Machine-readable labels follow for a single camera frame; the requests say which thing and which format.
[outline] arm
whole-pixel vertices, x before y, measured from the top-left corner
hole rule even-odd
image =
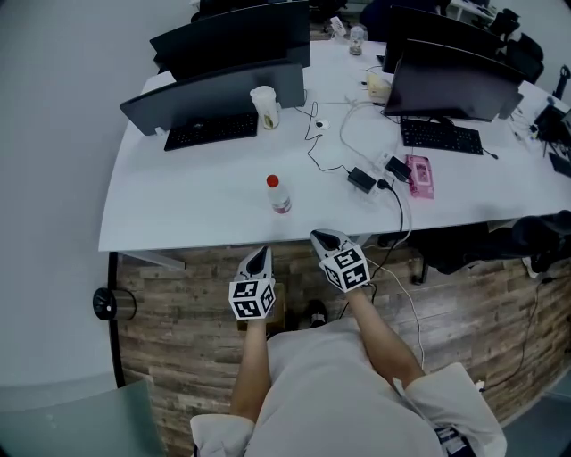
[[[359,324],[361,338],[375,371],[392,386],[393,378],[404,387],[425,375],[414,353],[378,315],[362,289],[347,293],[353,316]]]
[[[266,321],[249,320],[242,363],[230,401],[230,414],[255,423],[270,387]]]

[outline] floor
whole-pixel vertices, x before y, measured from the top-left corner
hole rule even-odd
[[[154,418],[169,456],[190,455],[188,421],[193,415],[228,411],[242,344],[228,304],[228,281],[254,247],[167,253],[187,262],[184,271],[120,258],[119,284],[138,301],[136,317],[120,324],[121,360],[128,382],[151,383]],[[286,286],[289,308],[302,312],[308,300],[320,298],[329,315],[337,316],[345,301],[326,282],[310,244],[272,249],[274,273]],[[366,252],[374,262],[385,256],[376,248]],[[538,284],[520,261],[483,262],[450,276],[431,270],[420,287],[409,281],[419,267],[415,252],[397,250],[387,265],[414,299],[427,371],[461,361],[474,381],[493,383],[516,370]],[[568,276],[570,267],[564,261],[550,273]],[[378,311],[419,354],[417,323],[406,295],[387,273],[375,282]],[[542,286],[539,299],[522,370],[484,393],[499,420],[535,398],[568,363],[571,282]]]

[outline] white cup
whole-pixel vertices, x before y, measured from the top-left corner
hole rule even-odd
[[[270,86],[260,86],[250,91],[252,102],[265,129],[275,129],[279,124],[276,91]]]

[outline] white wall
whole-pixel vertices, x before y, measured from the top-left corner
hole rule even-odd
[[[189,20],[185,0],[0,6],[0,387],[112,372],[91,296],[119,104],[157,71],[149,38]]]
[[[561,65],[571,68],[571,8],[563,0],[491,0],[490,5],[509,8],[520,16],[518,31],[536,41],[545,55],[545,70],[537,85],[553,93]],[[571,105],[571,81],[563,101]]]

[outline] pink package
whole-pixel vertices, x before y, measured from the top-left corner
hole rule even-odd
[[[434,184],[432,169],[427,157],[420,155],[406,155],[407,166],[412,170],[410,174],[410,194],[418,198],[434,200]]]

